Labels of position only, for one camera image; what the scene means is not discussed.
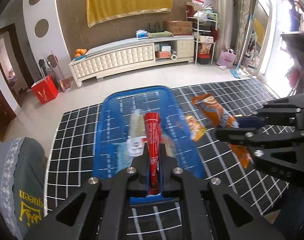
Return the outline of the orange snack bar wrapper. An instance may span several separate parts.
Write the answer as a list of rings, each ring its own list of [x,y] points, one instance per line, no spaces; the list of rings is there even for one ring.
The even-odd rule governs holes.
[[[211,94],[203,94],[192,98],[193,105],[199,107],[215,128],[239,128],[235,117],[217,102]],[[229,144],[231,151],[237,156],[243,168],[250,164],[250,154],[245,146]]]

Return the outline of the red snack packet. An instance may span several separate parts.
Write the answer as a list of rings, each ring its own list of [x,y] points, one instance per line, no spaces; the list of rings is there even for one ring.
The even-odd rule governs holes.
[[[149,153],[149,194],[160,193],[160,143],[161,143],[161,118],[157,112],[149,112],[144,116],[145,134]]]

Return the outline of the clear green-tipped cracker stick pack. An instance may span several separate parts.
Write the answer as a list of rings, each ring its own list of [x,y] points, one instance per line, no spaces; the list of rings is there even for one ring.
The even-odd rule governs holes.
[[[141,109],[136,109],[130,115],[129,136],[142,137],[145,136],[144,118]]]

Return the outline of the black white grid tablecloth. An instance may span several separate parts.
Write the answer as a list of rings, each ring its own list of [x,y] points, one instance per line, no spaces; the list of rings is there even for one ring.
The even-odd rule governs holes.
[[[243,167],[199,97],[253,119],[273,95],[239,80],[118,92],[63,114],[44,211],[58,239],[282,239],[264,217],[288,188]]]

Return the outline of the orange yellow snack packet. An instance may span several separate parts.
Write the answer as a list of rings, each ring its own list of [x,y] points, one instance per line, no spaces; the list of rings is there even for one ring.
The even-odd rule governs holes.
[[[193,115],[185,115],[185,120],[187,121],[188,127],[191,132],[191,139],[193,141],[198,141],[201,139],[205,133],[206,133],[206,128],[202,126],[198,120],[196,120],[195,116]]]

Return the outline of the pink gift bag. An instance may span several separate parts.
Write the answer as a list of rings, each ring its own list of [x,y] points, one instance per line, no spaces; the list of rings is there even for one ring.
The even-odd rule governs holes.
[[[222,50],[217,58],[217,64],[219,66],[226,66],[227,68],[232,68],[237,56],[233,49],[228,48]]]

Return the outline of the blue plastic basket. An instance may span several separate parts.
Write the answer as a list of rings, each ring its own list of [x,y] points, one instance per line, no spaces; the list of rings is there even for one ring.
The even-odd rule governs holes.
[[[206,172],[191,130],[167,87],[108,96],[96,134],[93,175],[108,205],[145,204],[178,198],[202,204]]]

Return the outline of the white metal shelf rack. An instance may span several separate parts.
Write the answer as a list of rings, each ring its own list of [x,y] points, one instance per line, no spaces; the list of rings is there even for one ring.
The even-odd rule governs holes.
[[[212,3],[202,0],[186,2],[186,20],[192,22],[195,42],[195,64],[212,64],[218,40],[218,14]]]

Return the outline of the orange box in cabinet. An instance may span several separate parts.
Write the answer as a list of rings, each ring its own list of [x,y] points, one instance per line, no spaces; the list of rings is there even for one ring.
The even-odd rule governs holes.
[[[171,52],[170,51],[157,51],[156,52],[156,58],[157,59],[170,59],[171,58]]]

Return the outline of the cardboard box on cabinet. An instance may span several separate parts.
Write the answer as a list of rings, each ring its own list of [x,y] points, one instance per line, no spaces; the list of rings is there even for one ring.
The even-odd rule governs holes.
[[[165,21],[164,29],[174,36],[192,35],[193,23],[191,21]]]

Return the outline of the green folded cloth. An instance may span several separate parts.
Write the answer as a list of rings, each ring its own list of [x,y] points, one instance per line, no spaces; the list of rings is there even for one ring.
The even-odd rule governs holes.
[[[170,31],[161,31],[156,33],[148,33],[148,38],[158,38],[158,37],[173,37],[174,35]]]

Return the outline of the white tufted tv cabinet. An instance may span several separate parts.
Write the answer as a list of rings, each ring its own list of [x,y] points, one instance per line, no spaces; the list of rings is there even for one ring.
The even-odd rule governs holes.
[[[81,87],[83,81],[93,77],[99,80],[132,70],[193,62],[194,46],[193,36],[129,38],[92,48],[84,58],[73,59],[69,67],[77,87]],[[157,59],[157,51],[170,51],[177,59]]]

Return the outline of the red paper bag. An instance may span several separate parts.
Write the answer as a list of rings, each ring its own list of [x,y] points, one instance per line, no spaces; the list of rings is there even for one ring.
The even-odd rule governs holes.
[[[54,100],[59,94],[50,75],[34,83],[31,89],[41,104]]]

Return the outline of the blue tissue pack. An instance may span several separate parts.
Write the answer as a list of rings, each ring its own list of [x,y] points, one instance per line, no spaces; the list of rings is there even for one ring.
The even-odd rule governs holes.
[[[145,30],[137,30],[136,31],[136,38],[143,39],[148,37],[148,32]]]

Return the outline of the oranges on blue plate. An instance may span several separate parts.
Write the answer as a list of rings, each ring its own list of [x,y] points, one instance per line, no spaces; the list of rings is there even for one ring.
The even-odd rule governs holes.
[[[86,49],[77,49],[75,51],[74,59],[79,60],[86,56],[87,50]]]

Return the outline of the brown wooden door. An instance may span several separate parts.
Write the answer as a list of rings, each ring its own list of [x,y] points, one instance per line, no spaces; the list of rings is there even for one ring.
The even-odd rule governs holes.
[[[23,79],[27,83],[28,88],[30,88],[34,80],[23,57],[19,40],[17,38],[15,24],[12,23],[0,29],[0,35],[6,32],[9,33],[9,40],[14,50],[14,57],[19,65],[21,73],[23,74]],[[3,139],[10,122],[15,119],[15,117],[16,114],[11,109],[0,89],[0,141]]]

